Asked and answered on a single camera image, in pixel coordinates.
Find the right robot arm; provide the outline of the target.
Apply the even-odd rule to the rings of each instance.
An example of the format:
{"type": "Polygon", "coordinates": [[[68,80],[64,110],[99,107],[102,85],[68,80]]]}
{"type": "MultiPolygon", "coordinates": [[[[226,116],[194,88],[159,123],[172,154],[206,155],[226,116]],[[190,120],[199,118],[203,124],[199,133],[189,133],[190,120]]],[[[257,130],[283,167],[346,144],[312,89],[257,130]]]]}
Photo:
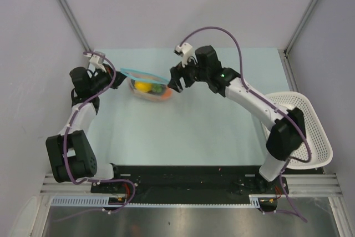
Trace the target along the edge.
{"type": "Polygon", "coordinates": [[[193,49],[183,43],[176,46],[174,52],[181,57],[181,62],[170,69],[169,88],[181,92],[195,82],[205,82],[213,93],[244,107],[270,132],[266,142],[267,157],[256,179],[256,188],[269,193],[291,154],[306,143],[303,112],[299,108],[286,109],[254,90],[240,73],[222,66],[212,46],[193,49]]]}

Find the clear zip top bag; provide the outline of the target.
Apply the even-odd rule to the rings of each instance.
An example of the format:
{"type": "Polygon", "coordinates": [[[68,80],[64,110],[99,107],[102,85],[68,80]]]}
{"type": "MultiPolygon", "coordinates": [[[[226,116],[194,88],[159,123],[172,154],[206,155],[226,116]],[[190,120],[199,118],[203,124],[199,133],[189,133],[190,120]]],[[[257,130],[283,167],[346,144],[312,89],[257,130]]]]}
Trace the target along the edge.
{"type": "Polygon", "coordinates": [[[169,100],[173,91],[168,87],[168,80],[151,73],[121,68],[120,72],[127,77],[128,86],[137,97],[153,102],[169,100]]]}

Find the orange fake fruit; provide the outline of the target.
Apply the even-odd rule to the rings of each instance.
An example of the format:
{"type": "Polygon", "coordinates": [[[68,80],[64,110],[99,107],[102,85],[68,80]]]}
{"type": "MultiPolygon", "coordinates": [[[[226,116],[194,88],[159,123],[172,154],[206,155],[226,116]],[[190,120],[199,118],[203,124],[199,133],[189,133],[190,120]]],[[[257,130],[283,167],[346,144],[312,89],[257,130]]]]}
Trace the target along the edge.
{"type": "Polygon", "coordinates": [[[173,91],[168,88],[162,95],[161,95],[161,100],[166,101],[169,100],[173,95],[173,91]]]}

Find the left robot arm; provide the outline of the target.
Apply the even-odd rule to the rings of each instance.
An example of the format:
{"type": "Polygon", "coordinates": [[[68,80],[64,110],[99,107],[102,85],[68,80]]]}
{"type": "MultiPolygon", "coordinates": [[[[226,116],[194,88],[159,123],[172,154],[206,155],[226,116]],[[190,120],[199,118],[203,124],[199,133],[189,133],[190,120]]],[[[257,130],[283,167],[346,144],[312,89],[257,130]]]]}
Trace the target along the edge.
{"type": "Polygon", "coordinates": [[[99,94],[106,88],[117,89],[126,76],[104,64],[104,70],[90,71],[76,67],[70,71],[74,89],[71,92],[72,113],[59,134],[45,141],[53,176],[59,183],[80,178],[103,180],[114,193],[123,180],[114,174],[113,165],[97,160],[86,133],[99,111],[99,94]]]}

